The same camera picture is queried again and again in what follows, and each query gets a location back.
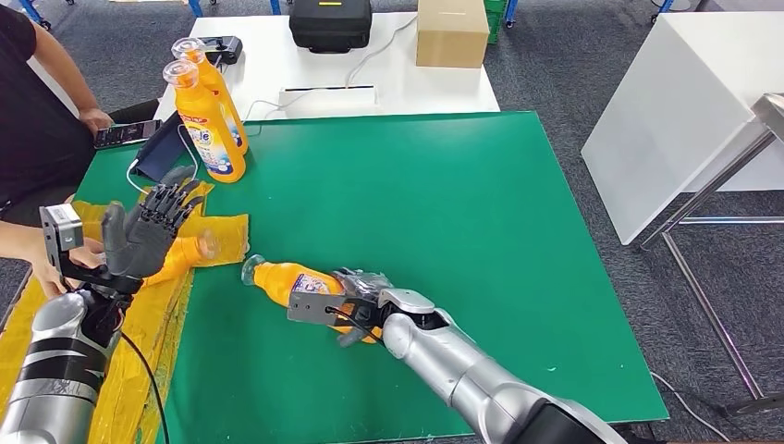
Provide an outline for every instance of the black bag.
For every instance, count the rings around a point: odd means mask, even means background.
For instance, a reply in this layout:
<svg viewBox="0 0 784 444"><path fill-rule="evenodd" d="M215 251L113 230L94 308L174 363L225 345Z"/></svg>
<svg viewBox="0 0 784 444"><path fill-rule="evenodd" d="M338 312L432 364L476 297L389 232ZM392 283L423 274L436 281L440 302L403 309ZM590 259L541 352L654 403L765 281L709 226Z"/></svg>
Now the black bag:
<svg viewBox="0 0 784 444"><path fill-rule="evenodd" d="M370 0L295 0L288 18L294 43L313 53L347 53L370 41Z"/></svg>

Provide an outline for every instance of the orange plastic bottle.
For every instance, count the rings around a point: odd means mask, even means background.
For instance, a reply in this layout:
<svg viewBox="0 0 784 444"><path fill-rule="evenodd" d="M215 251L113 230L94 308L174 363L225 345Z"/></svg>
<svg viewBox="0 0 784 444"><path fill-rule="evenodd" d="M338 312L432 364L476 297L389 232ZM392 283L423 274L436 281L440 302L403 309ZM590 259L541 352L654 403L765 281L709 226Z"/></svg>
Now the orange plastic bottle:
<svg viewBox="0 0 784 444"><path fill-rule="evenodd" d="M204 48L204 42L201 40L195 37L185 37L174 42L172 54L175 58L190 60L199 67L199 81L217 97L218 103L222 107L228 130L231 132L239 151L245 154L248 152L248 135L245 133L245 127L242 126L237 107L234 106L234 101L231 100L231 94L228 93L223 76L207 60Z"/></svg>
<svg viewBox="0 0 784 444"><path fill-rule="evenodd" d="M245 174L245 159L224 120L215 96L199 83L199 69L188 60L164 68L164 79L175 87L175 106L210 176L236 182Z"/></svg>
<svg viewBox="0 0 784 444"><path fill-rule="evenodd" d="M199 236L176 238L169 253L166 254L164 267L154 275L146 277L141 287L145 288L177 278L194 265L214 258L217 252L217 240L209 229L203 231Z"/></svg>
<svg viewBox="0 0 784 444"><path fill-rule="evenodd" d="M299 264L273 264L259 254L249 257L243 264L242 283L261 288L273 302L284 307L288 307L288 297L292 291L343 294L343 286L334 277ZM350 329L350 327L332 328L341 333L346 333ZM380 328L374 327L373 333L381 337ZM374 344L375 340L365 337L362 342Z"/></svg>

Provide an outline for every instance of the green table mat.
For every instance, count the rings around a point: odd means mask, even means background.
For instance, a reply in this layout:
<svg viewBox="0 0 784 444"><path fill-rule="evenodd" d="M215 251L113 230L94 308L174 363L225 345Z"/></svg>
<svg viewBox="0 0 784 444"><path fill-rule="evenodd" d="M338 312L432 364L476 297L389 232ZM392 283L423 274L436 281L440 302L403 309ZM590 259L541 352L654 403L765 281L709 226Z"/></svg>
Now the green table mat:
<svg viewBox="0 0 784 444"><path fill-rule="evenodd" d="M207 214L249 213L252 253L383 271L538 388L609 422L667 417L535 113L247 128L248 171L216 185ZM131 205L134 154L96 155L78 197ZM172 442L471 433L384 348L342 350L336 334L289 322L239 265L197 270L166 404Z"/></svg>

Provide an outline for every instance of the white table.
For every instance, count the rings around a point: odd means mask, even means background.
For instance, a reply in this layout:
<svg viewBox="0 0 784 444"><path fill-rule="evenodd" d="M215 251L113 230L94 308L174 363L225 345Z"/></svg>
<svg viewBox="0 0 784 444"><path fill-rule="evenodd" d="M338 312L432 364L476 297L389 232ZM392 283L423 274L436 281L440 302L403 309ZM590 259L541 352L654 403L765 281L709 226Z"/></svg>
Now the white table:
<svg viewBox="0 0 784 444"><path fill-rule="evenodd" d="M784 12L659 17L582 148L621 243L764 132L751 105L784 91L781 30ZM720 190L784 190L784 145Z"/></svg>
<svg viewBox="0 0 784 444"><path fill-rule="evenodd" d="M384 46L393 31L415 15L374 14L368 47L344 55L318 55L297 47L288 29L288 16L197 18L190 36L236 35L242 40L242 55L236 65L226 68L224 78L243 119L499 111L484 68L416 67L416 24L412 24L398 32L383 53L370 59L351 83L373 85L377 105L329 108L323 100L313 103L311 99L318 95L313 94L296 103L297 113L292 109L274 111L272 105L257 103L248 114L251 104L259 99L280 104L282 89L344 86L349 71ZM174 89L169 86L155 118L166 119L173 112Z"/></svg>

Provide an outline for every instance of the green crate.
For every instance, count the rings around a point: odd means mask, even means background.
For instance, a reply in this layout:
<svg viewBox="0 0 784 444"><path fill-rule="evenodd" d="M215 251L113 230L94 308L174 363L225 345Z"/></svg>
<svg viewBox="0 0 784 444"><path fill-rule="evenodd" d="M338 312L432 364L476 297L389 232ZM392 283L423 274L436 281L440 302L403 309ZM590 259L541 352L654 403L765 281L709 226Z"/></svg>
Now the green crate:
<svg viewBox="0 0 784 444"><path fill-rule="evenodd" d="M505 12L507 0L484 0L484 10L486 12Z"/></svg>
<svg viewBox="0 0 784 444"><path fill-rule="evenodd" d="M503 12L490 12L485 11L487 14L487 25L490 27L490 35L487 37L488 43L498 42L498 30L501 29L501 19L504 17Z"/></svg>

